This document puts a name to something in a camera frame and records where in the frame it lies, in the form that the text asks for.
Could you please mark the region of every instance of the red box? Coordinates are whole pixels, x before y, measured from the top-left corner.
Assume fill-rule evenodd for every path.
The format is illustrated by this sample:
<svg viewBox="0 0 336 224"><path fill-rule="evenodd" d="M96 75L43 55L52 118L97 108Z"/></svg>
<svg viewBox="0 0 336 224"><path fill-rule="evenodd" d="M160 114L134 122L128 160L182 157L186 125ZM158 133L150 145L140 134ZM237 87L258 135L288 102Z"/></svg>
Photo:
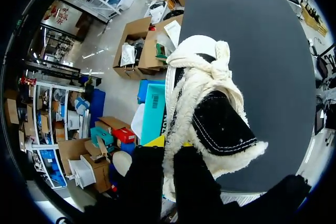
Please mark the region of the red box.
<svg viewBox="0 0 336 224"><path fill-rule="evenodd" d="M112 130L112 135L122 141L124 144L133 143L135 140L135 134L128 128L122 128L118 130Z"/></svg>

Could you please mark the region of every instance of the white stitching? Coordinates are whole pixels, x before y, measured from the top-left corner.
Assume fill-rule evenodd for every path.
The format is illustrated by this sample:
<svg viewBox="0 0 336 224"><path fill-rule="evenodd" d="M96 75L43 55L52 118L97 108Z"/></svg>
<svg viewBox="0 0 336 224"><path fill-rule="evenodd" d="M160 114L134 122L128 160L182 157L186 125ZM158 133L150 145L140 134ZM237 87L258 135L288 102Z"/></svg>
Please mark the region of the white stitching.
<svg viewBox="0 0 336 224"><path fill-rule="evenodd" d="M201 128L199 127L199 126L201 126L202 127L202 129L203 129L203 131L205 132L205 134L212 140L212 142L218 147L218 148L224 148L224 149L232 149L232 148L236 148L236 147L238 147L238 146L241 146L241 145L246 145L248 142L251 142L251 141L253 141L253 140L256 140L256 137L254 137L254 138L251 138L251 139L249 139L249 140L247 140L247 141L245 141L245 142L243 142L243 143L240 143L240 144L237 144L237 145L235 145L235 146L218 146L216 143L215 143L215 141L209 136L209 134L206 132L206 130L203 128L203 125L201 124L201 122L198 120L198 118L197 118L197 116L194 114L194 117L195 117L195 119L198 121L198 123L200 124L198 124L196 121L195 121L195 123L196 123L196 125L197 125L197 127L199 128L199 130L201 131L201 133L202 133L202 135L205 137L205 135L203 134L203 132L202 132L202 130L201 130Z"/></svg>
<svg viewBox="0 0 336 224"><path fill-rule="evenodd" d="M254 143L250 143L250 144L248 144L248 145L246 145L246 146L239 147L239 148L236 148L236 149L234 149L234 150L228 150L228 151L226 151L226 150L218 150L216 147L214 147L214 146L213 146L213 145L206 139L206 137L205 137L205 135L203 134L202 130L200 129L198 123L197 123L197 122L195 122L195 123L196 123L196 126L198 127L199 131L200 131L201 134L203 135L204 139L205 139L205 140L212 146L212 148L216 149L218 152L235 152L235 151L237 151L237 150L240 150L240 149L245 148L245 147L249 147L249 146L251 146L251 145L254 144Z"/></svg>
<svg viewBox="0 0 336 224"><path fill-rule="evenodd" d="M208 97L207 99L201 101L200 104L201 104L202 102L206 102L207 100L211 100L211 99L215 99L215 98L223 98L223 99L227 99L226 97Z"/></svg>

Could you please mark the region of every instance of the white paper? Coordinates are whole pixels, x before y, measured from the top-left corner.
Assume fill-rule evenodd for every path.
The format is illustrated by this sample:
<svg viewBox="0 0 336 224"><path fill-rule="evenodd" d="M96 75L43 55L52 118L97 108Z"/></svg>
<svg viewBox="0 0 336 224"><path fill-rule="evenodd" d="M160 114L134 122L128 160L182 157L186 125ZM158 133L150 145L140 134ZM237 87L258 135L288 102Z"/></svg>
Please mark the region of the white paper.
<svg viewBox="0 0 336 224"><path fill-rule="evenodd" d="M164 29L166 30L169 38L172 40L172 43L174 44L175 48L177 48L181 32L181 26L179 25L179 23L176 20L174 20L168 25L166 25Z"/></svg>

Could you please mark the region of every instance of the floor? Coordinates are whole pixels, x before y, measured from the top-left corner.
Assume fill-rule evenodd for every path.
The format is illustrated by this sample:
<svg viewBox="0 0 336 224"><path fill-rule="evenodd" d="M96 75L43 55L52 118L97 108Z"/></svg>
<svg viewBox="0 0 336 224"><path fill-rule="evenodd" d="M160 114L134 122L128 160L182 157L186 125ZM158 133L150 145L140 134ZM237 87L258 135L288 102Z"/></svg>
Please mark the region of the floor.
<svg viewBox="0 0 336 224"><path fill-rule="evenodd" d="M115 116L129 124L138 108L139 81L122 79L112 69L112 64L125 25L144 16L147 9L145 3L148 1L134 0L130 9L124 11L122 15L113 18L107 26L95 21L85 41L82 44L74 45L73 50L65 59L67 62L73 62L74 67L80 68L81 72L89 73L92 71L93 76L102 78L102 84L99 89L106 92L103 114ZM308 27L304 21L301 21L301 24L307 38L311 38L315 43L318 53L323 52L332 44L333 39L330 32L327 33L326 37L323 37ZM163 79L164 76L165 73L161 73L155 77L148 78ZM298 170L298 174L307 178L311 186L318 182L323 169L329 161L330 154L333 152L334 145L331 143L326 146L326 137L331 141L333 134L328 130L323 130L317 136L312 136L306 156ZM239 203L241 205L258 197L259 194L232 195L222 193L224 202L240 200Z"/></svg>

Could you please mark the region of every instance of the teal package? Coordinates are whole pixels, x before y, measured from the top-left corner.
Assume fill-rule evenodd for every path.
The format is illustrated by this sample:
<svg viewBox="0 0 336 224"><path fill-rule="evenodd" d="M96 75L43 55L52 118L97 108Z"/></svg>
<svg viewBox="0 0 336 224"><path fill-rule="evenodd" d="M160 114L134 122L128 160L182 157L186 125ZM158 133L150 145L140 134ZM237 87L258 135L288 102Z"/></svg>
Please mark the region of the teal package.
<svg viewBox="0 0 336 224"><path fill-rule="evenodd" d="M140 145L161 136L166 130L164 84L148 84Z"/></svg>

